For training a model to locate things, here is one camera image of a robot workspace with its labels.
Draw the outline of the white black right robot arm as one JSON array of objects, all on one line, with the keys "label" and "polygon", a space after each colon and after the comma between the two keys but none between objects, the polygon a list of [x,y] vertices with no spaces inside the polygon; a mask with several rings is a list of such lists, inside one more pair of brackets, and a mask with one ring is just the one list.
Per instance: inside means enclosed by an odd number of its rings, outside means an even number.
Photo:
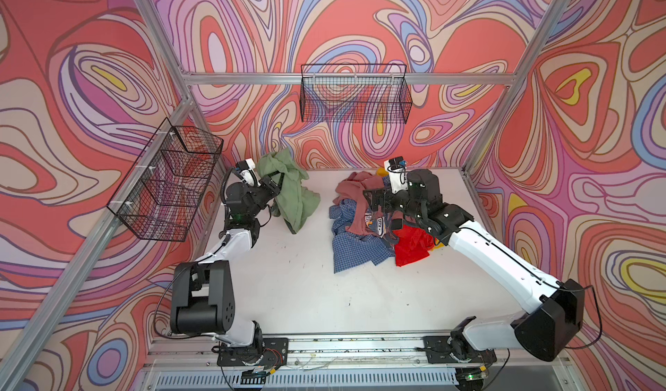
[{"label": "white black right robot arm", "polygon": [[399,212],[401,223],[422,229],[477,264],[508,292],[520,311],[479,319],[470,316],[449,335],[451,358],[466,363],[495,349],[523,349],[552,362],[580,332],[586,290],[529,264],[503,245],[459,205],[447,203],[430,170],[406,172],[398,186],[364,191],[373,212]]}]

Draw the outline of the light green cloth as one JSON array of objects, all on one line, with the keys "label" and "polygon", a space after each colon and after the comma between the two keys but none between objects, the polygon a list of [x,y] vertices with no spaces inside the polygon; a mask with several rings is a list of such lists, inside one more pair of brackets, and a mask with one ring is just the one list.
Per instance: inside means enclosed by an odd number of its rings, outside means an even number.
[{"label": "light green cloth", "polygon": [[276,184],[282,181],[277,208],[290,232],[297,234],[321,201],[319,193],[303,186],[309,178],[308,172],[297,164],[288,149],[264,155],[258,162],[258,172],[261,177],[269,175]]}]

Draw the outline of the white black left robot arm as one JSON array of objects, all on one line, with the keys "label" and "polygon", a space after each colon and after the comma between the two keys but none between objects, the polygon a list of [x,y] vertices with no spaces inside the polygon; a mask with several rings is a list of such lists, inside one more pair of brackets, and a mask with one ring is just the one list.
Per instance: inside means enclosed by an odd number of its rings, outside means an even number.
[{"label": "white black left robot arm", "polygon": [[261,328],[237,314],[231,261],[256,245],[262,224],[258,214],[281,193],[282,172],[272,172],[251,186],[244,180],[223,186],[224,227],[204,257],[176,267],[170,330],[180,337],[209,335],[231,349],[263,350]]}]

